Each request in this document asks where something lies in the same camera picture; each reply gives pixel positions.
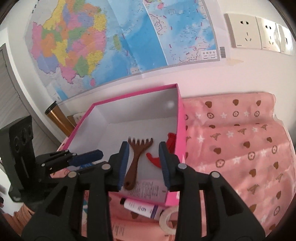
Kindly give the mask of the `pink sleeved forearm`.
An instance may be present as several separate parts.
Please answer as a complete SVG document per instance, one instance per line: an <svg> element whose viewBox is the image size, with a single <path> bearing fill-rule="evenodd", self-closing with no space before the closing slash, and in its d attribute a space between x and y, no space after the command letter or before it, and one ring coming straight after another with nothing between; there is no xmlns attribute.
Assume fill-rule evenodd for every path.
<svg viewBox="0 0 296 241"><path fill-rule="evenodd" d="M19 211L15 211L13 215L4 213L1 211L5 220L12 227L12 229L21 236L24 227L28 224L32 216L35 214L34 211L29 209L25 204L20 207Z"/></svg>

